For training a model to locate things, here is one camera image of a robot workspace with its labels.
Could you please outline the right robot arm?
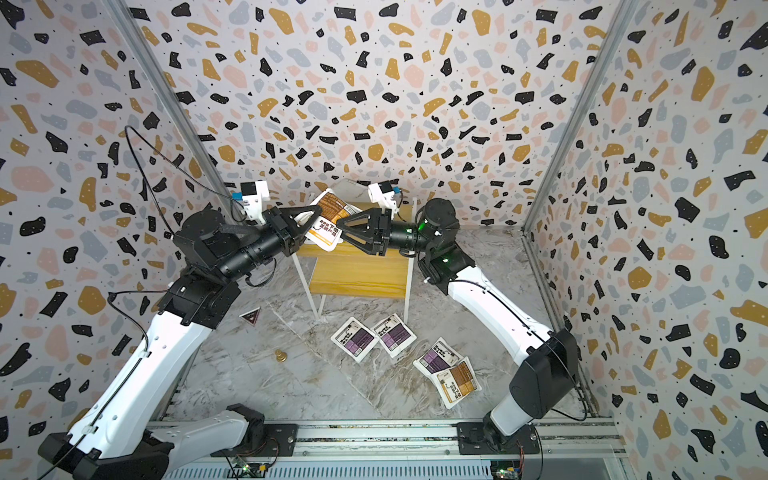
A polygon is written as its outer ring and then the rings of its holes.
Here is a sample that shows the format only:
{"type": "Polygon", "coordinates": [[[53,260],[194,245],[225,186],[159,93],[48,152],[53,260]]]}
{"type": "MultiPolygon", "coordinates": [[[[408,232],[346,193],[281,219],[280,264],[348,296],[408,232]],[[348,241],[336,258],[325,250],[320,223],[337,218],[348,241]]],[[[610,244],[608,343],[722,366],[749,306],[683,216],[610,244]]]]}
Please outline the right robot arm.
{"type": "Polygon", "coordinates": [[[493,333],[518,369],[505,397],[486,415],[484,435],[499,451],[524,426],[543,418],[578,385],[578,346],[570,331],[554,331],[526,314],[485,276],[460,247],[453,204],[429,200],[412,223],[370,208],[336,223],[342,238],[368,255],[412,254],[427,283],[464,306],[493,333]]]}

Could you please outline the brown coffee bag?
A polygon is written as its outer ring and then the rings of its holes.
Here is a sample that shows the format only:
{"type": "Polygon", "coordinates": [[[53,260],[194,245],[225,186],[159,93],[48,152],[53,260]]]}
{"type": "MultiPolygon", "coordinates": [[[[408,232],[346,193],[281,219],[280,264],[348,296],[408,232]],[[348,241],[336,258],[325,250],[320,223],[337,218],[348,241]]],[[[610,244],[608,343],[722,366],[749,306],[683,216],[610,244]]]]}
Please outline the brown coffee bag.
{"type": "Polygon", "coordinates": [[[306,240],[325,252],[332,252],[343,242],[342,231],[337,222],[360,213],[361,210],[342,200],[331,188],[324,190],[312,205],[319,206],[321,214],[317,220],[312,221],[311,228],[305,235],[306,240]]]}
{"type": "Polygon", "coordinates": [[[483,390],[468,357],[431,377],[447,409],[453,409],[466,397],[483,390]]]}

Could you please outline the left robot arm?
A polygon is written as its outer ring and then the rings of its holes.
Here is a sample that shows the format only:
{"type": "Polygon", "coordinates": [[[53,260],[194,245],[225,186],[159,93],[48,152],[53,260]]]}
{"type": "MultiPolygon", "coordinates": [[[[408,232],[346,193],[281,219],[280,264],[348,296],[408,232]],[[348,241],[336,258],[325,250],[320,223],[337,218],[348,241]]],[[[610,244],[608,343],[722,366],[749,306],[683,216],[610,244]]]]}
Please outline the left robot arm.
{"type": "Polygon", "coordinates": [[[211,209],[194,213],[173,242],[187,262],[164,291],[142,341],[94,406],[66,433],[49,434],[39,455],[75,479],[160,479],[211,454],[254,453],[266,443],[263,414],[242,404],[166,432],[148,423],[188,360],[260,265],[291,256],[321,207],[264,212],[262,226],[234,225],[211,209]]]}

